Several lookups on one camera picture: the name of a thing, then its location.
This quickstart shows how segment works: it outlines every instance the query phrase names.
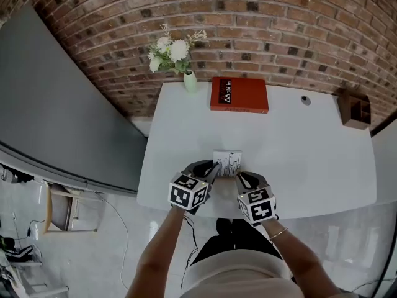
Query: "round hole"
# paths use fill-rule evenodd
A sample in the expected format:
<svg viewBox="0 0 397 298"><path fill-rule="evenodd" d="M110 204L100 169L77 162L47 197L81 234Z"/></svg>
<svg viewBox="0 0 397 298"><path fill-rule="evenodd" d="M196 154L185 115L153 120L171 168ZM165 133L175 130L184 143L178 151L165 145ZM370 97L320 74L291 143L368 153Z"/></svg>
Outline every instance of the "round hole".
<svg viewBox="0 0 397 298"><path fill-rule="evenodd" d="M304 103L306 106L309 106L311 104L310 98L307 96L302 96L300 98L300 100L302 101L302 103Z"/></svg>

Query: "black pants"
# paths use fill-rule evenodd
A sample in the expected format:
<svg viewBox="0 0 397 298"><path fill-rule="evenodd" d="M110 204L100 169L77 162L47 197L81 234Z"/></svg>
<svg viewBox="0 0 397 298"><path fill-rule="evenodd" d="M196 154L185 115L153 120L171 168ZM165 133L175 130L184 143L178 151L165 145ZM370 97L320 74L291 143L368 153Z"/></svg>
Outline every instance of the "black pants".
<svg viewBox="0 0 397 298"><path fill-rule="evenodd" d="M212 236L198 253L192 264L210 256L231 250L253 250L282 257L270 241L244 220L233 220L231 233Z"/></svg>

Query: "bracelet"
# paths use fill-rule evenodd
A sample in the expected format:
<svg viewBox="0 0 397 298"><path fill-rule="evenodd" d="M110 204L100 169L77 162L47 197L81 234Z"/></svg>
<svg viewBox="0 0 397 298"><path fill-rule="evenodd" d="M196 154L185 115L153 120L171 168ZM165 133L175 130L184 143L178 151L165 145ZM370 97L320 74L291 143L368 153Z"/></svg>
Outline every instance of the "bracelet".
<svg viewBox="0 0 397 298"><path fill-rule="evenodd" d="M288 227L283 229L281 232L277 233L276 235L273 235L272 237L269 238L269 240L272 240L273 238L278 237L279 235L283 234L286 230L288 230Z"/></svg>

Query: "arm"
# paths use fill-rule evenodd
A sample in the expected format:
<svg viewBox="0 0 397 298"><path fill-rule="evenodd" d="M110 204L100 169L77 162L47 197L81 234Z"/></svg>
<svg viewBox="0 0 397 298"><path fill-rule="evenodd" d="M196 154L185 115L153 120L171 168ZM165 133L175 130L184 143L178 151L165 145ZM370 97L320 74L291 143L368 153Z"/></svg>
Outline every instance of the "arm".
<svg viewBox="0 0 397 298"><path fill-rule="evenodd" d="M163 298L167 274L181 230L185 210L174 206L148 246L136 268L126 298Z"/></svg>
<svg viewBox="0 0 397 298"><path fill-rule="evenodd" d="M284 226L275 219L263 221L262 225L270 237L284 229ZM325 298L341 293L330 280L313 251L288 230L272 241L291 269L305 298Z"/></svg>

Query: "red book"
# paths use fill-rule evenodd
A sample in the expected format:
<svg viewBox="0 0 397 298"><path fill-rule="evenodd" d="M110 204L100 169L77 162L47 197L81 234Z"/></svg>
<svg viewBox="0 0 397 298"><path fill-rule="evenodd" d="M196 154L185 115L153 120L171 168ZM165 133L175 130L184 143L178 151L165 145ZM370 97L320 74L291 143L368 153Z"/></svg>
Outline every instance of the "red book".
<svg viewBox="0 0 397 298"><path fill-rule="evenodd" d="M251 78L214 77L211 110L267 114L269 103L265 81Z"/></svg>

